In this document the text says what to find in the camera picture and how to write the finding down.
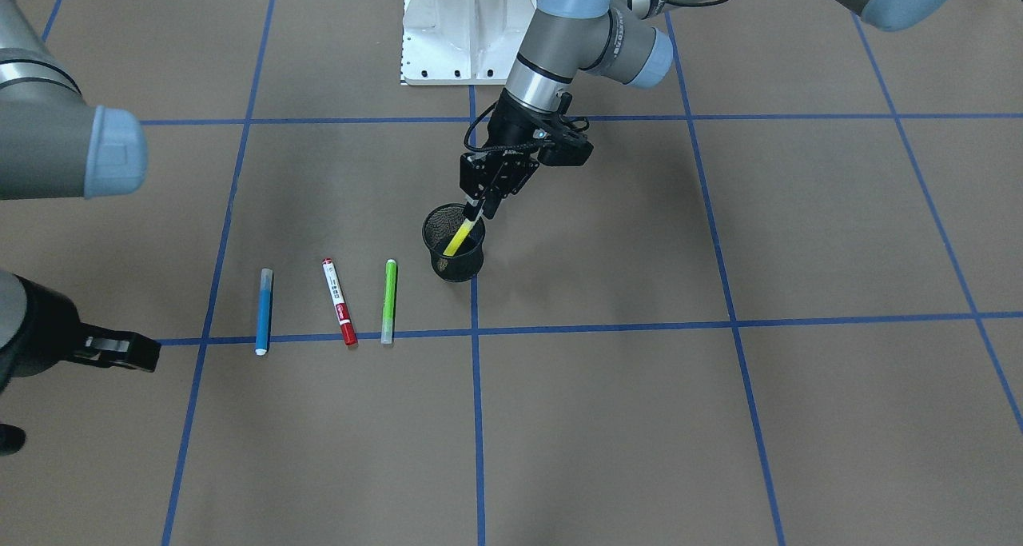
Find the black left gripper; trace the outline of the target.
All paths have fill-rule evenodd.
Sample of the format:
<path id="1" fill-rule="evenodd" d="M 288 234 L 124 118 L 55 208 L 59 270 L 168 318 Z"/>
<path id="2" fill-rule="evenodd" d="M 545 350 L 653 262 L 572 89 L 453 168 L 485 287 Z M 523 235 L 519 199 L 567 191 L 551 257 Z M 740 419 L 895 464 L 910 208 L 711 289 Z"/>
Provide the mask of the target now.
<path id="1" fill-rule="evenodd" d="M 496 217 L 503 199 L 518 193 L 541 166 L 536 155 L 547 131 L 555 130 L 560 112 L 537 111 L 502 90 L 464 137 L 460 188 L 465 221 Z"/>

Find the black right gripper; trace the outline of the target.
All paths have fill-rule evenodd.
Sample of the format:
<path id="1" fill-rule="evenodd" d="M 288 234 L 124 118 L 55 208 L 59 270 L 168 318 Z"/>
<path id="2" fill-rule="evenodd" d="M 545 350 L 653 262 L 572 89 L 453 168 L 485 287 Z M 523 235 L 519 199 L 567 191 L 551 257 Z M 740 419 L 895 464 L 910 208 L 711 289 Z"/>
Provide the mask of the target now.
<path id="1" fill-rule="evenodd" d="M 44 372 L 76 349 L 76 363 L 153 373 L 161 343 L 137 333 L 81 335 L 66 295 L 16 275 L 1 276 L 1 389 Z"/>

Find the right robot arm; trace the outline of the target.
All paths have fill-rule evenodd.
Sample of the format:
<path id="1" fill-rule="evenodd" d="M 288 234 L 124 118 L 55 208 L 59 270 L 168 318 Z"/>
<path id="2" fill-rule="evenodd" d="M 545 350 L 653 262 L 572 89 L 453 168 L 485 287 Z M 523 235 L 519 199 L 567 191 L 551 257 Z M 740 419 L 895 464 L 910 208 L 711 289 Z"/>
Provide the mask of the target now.
<path id="1" fill-rule="evenodd" d="M 89 106 L 48 51 L 18 0 L 1 0 L 2 199 L 108 197 L 138 190 L 149 146 L 138 119 Z M 61 361 L 151 373 L 161 346 L 138 333 L 85 324 L 61 293 L 1 275 L 2 383 Z"/>

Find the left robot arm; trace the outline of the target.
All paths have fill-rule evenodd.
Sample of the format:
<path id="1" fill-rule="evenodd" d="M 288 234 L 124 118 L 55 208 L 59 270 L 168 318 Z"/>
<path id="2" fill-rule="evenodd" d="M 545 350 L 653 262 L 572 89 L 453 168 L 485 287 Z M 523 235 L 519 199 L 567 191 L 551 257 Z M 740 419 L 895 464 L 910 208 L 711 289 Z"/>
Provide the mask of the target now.
<path id="1" fill-rule="evenodd" d="M 578 74 L 649 90 L 675 61 L 668 35 L 650 25 L 681 8 L 731 0 L 537 0 L 500 96 L 489 106 L 486 141 L 460 158 L 463 215 L 496 215 L 538 167 L 583 165 L 592 153 L 584 117 L 567 115 Z M 874 28 L 923 22 L 947 0 L 833 0 Z"/>

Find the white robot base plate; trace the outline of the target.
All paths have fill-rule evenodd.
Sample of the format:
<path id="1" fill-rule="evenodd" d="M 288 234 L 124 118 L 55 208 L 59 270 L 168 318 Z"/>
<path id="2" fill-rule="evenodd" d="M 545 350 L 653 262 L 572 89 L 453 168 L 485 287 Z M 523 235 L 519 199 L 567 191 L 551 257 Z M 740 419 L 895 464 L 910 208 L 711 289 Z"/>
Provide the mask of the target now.
<path id="1" fill-rule="evenodd" d="M 537 0 L 403 0 L 405 85 L 507 83 Z"/>

